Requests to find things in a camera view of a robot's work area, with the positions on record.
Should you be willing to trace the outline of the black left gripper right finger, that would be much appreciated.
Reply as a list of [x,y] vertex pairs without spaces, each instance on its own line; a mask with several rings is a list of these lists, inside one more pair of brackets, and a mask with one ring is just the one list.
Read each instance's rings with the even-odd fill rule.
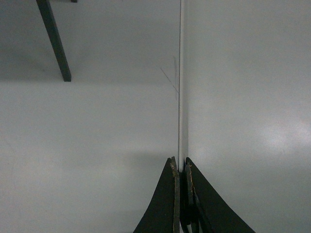
[[185,226],[194,233],[253,233],[187,157],[184,166]]

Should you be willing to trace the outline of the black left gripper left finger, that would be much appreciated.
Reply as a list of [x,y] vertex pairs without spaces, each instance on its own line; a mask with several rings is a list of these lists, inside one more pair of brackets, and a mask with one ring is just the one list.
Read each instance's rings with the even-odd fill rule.
[[180,232],[180,178],[175,157],[167,159],[149,206],[134,232]]

